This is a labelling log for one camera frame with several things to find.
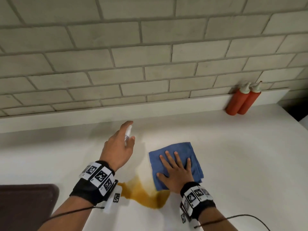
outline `blue cloth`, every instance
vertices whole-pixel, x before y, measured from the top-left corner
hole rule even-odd
[[[164,147],[162,149],[151,151],[149,152],[150,162],[152,166],[152,174],[153,179],[155,183],[155,187],[157,191],[160,190],[168,190],[168,188],[165,186],[165,184],[160,181],[156,174],[163,173],[165,176],[169,177],[167,169],[164,167],[163,163],[161,163],[161,160],[159,158],[160,155],[163,155],[165,159],[168,161],[168,158],[165,154],[165,151],[169,151],[170,155],[173,159],[175,159],[174,152],[177,151],[179,153],[180,159],[183,163],[183,166],[186,168],[187,159],[191,159],[191,170],[192,170],[192,176],[195,180],[195,182],[200,183],[201,179],[204,177],[202,169],[200,167],[200,164],[196,158],[196,155],[193,151],[193,147],[190,144],[190,142],[186,143],[175,143],[170,146]]]

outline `forearm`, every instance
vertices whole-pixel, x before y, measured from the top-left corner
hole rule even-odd
[[[199,216],[200,224],[208,223],[211,221],[222,220],[225,217],[218,211],[217,208],[207,208],[203,210]],[[228,221],[224,220],[219,223],[202,226],[204,231],[237,231],[237,229]]]
[[[73,210],[93,207],[89,201],[77,197],[70,196],[53,214],[51,217]],[[41,226],[38,231],[82,231],[92,209],[75,212],[72,214],[63,215],[47,221]]]

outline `wire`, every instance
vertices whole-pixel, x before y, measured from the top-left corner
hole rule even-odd
[[[47,220],[45,220],[42,225],[44,223],[46,223],[47,221],[50,221],[54,218],[57,218],[57,217],[61,217],[61,216],[64,216],[64,215],[68,215],[68,214],[71,214],[71,213],[75,213],[75,212],[81,212],[81,211],[84,211],[84,210],[88,210],[88,209],[93,209],[93,208],[99,208],[99,209],[104,209],[105,207],[88,207],[88,208],[82,208],[82,209],[78,209],[78,210],[73,210],[73,211],[70,211],[70,212],[64,212],[64,213],[60,213],[60,214],[57,214],[53,217],[49,217]]]
[[[267,228],[268,231],[270,231],[270,229],[267,227],[267,225],[263,221],[261,221],[258,217],[255,217],[255,216],[249,215],[249,214],[240,214],[240,215],[236,215],[236,216],[231,216],[231,217],[227,217],[227,218],[224,218],[224,219],[220,219],[220,220],[217,220],[217,221],[206,222],[206,223],[204,223],[202,225],[194,226],[194,228],[196,229],[196,228],[201,227],[201,226],[219,223],[219,222],[226,221],[226,220],[229,220],[229,219],[232,219],[232,218],[235,218],[235,217],[253,217],[253,218],[256,218],[258,221],[260,221]]]

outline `hand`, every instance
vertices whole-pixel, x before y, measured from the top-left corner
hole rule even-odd
[[[100,155],[99,160],[106,161],[115,172],[125,165],[133,154],[135,144],[134,136],[127,140],[125,146],[125,132],[131,124],[133,124],[133,121],[123,123],[120,129],[105,142],[102,154]]]
[[[169,177],[166,177],[162,173],[157,173],[156,175],[159,180],[161,180],[168,187],[170,191],[180,194],[181,189],[187,182],[194,181],[191,172],[190,158],[187,159],[187,166],[186,169],[184,169],[179,154],[176,151],[174,152],[176,162],[174,161],[174,159],[172,159],[168,151],[166,151],[165,153],[169,162],[171,163],[171,166],[162,155],[160,155],[159,157],[163,165],[166,167],[169,173]]]

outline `stain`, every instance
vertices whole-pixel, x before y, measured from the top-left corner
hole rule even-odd
[[[152,209],[162,208],[170,195],[169,190],[156,191],[149,195],[144,190],[138,176],[128,182],[118,183],[118,185],[122,187],[121,197],[133,199],[142,206]]]

